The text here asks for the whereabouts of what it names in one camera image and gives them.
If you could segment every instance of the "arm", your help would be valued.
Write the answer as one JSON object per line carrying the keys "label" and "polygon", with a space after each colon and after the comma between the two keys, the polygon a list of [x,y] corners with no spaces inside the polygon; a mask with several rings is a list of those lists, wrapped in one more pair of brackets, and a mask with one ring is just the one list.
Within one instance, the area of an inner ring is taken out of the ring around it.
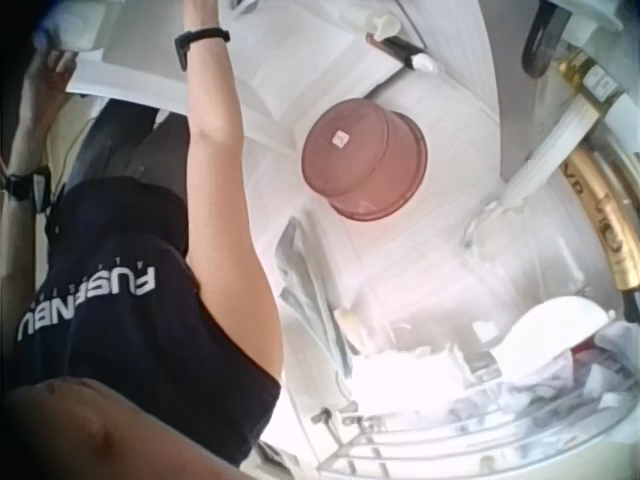
{"label": "arm", "polygon": [[[67,100],[65,89],[75,68],[73,54],[51,51],[44,36],[35,41],[36,53],[22,87],[9,175],[28,175],[42,164],[47,134]],[[0,327],[3,352],[9,353],[20,315],[35,289],[35,213],[31,202],[2,195]]]}
{"label": "arm", "polygon": [[[186,30],[218,25],[218,0],[184,0]],[[224,42],[195,42],[188,53],[191,144],[187,159],[189,259],[200,297],[229,337],[279,378],[278,310],[256,255],[242,175],[244,132]]]}

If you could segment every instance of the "person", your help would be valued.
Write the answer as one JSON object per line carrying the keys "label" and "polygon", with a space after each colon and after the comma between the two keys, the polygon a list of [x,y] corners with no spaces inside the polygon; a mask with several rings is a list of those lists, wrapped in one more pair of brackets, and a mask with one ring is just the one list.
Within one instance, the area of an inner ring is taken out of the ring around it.
{"label": "person", "polygon": [[[218,0],[183,10],[185,30],[219,27]],[[40,165],[75,68],[38,38],[18,177]],[[280,322],[250,235],[225,39],[193,39],[186,55],[187,118],[154,129],[156,109],[110,100],[91,126],[30,299],[33,206],[5,200],[4,446],[28,445],[55,478],[244,478],[224,462],[248,456],[280,394]]]}

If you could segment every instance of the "bottle label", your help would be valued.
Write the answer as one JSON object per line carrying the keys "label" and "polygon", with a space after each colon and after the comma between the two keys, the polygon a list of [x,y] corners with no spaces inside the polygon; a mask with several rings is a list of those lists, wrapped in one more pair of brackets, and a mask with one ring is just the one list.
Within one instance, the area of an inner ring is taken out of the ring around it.
{"label": "bottle label", "polygon": [[618,88],[616,81],[599,65],[589,70],[582,83],[600,102],[604,102]]}
{"label": "bottle label", "polygon": [[584,63],[584,61],[589,58],[589,55],[587,55],[584,52],[580,52],[578,55],[576,55],[576,58],[574,58],[573,60],[571,60],[570,65],[574,68],[578,68],[580,65],[582,65]]}

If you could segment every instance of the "black strap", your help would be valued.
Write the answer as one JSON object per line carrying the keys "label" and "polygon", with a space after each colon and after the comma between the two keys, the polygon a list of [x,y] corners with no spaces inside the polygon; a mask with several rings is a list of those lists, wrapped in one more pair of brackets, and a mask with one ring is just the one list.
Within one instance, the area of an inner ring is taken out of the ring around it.
{"label": "black strap", "polygon": [[2,190],[18,202],[32,200],[36,213],[42,213],[51,204],[51,170],[43,165],[29,175],[9,175]]}
{"label": "black strap", "polygon": [[203,40],[205,38],[221,38],[225,43],[229,43],[231,35],[227,30],[220,27],[203,28],[195,32],[185,32],[176,38],[176,52],[180,61],[180,68],[183,72],[187,71],[187,52],[193,42]]}

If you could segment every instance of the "bottle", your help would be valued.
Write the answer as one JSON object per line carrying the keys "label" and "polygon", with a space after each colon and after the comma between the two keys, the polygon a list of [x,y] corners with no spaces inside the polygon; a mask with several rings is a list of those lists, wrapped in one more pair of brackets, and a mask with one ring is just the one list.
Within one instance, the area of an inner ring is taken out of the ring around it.
{"label": "bottle", "polygon": [[411,70],[420,70],[427,73],[439,74],[444,71],[444,67],[427,55],[421,47],[404,40],[398,36],[385,38],[377,41],[371,33],[367,34],[367,43],[383,51],[384,53],[401,61],[405,67]]}
{"label": "bottle", "polygon": [[625,215],[586,144],[579,145],[562,166],[598,235],[616,288],[623,295],[640,290],[640,238]]}
{"label": "bottle", "polygon": [[640,151],[640,109],[624,89],[582,49],[569,47],[558,61],[564,79],[600,113],[628,153]]}
{"label": "bottle", "polygon": [[580,48],[570,49],[570,53],[559,61],[558,70],[602,114],[606,114],[624,93],[618,82]]}

